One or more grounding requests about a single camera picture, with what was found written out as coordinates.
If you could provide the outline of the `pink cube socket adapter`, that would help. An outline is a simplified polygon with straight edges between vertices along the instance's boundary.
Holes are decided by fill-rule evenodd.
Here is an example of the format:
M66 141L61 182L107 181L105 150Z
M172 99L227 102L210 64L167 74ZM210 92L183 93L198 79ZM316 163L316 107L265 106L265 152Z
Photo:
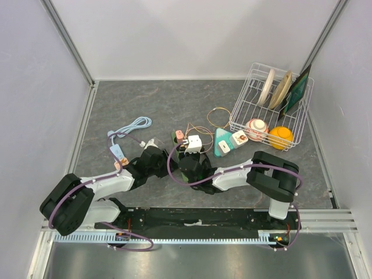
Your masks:
M117 171L120 171L120 169L123 169L126 165L129 164L129 161L127 158L122 158L122 159L115 159L114 166Z

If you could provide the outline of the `white square plug adapter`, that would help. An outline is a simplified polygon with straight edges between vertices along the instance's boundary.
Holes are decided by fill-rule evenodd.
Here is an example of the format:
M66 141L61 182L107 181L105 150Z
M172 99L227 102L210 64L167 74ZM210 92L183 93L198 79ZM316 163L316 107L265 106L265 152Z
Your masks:
M217 148L219 150L220 156L225 156L231 150L228 144L225 142L225 140L219 141L217 144Z

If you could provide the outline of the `pink usb charger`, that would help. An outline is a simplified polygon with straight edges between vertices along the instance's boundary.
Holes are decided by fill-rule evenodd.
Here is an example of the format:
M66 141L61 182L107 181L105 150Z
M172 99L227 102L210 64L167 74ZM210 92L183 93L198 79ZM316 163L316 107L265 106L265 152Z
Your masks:
M177 130L175 132L175 135L176 135L176 142L179 144L179 143L182 143L183 140L184 140L184 133L181 131L181 130Z

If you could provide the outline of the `teal triangular power strip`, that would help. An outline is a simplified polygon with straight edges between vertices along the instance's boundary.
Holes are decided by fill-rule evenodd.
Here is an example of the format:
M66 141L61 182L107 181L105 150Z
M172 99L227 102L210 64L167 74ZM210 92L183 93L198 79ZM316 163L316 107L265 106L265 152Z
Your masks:
M234 147L230 141L233 134L222 128L217 128L214 133L213 154L216 158L223 157L231 152Z

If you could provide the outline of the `white cube socket adapter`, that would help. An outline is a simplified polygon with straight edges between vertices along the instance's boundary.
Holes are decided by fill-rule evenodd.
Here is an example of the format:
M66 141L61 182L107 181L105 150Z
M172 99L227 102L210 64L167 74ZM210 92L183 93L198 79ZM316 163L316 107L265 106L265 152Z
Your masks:
M246 136L246 134L243 130L239 130L239 131L233 133L230 136L229 140L230 140L232 146L234 147L234 149L237 149L237 148L245 145L248 142L249 138Z

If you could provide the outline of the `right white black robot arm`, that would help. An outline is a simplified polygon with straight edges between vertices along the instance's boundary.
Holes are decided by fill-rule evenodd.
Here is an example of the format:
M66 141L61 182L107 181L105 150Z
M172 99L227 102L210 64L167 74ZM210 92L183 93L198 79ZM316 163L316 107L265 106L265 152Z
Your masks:
M264 151L257 151L253 158L232 167L212 167L208 158L200 162L194 155L182 158L178 167L189 187L206 194L245 186L259 190L270 198L266 221L275 229L287 222L297 182L301 181L297 164Z

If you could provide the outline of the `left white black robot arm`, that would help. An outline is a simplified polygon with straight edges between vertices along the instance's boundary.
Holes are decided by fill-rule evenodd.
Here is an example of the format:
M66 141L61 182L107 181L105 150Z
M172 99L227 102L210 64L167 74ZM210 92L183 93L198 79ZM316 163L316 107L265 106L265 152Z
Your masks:
M40 205L40 213L62 236L81 226L99 222L123 228L128 220L125 206L114 199L104 198L134 190L152 176L163 178L177 169L177 162L167 150L150 146L121 171L88 178L73 173L65 175Z

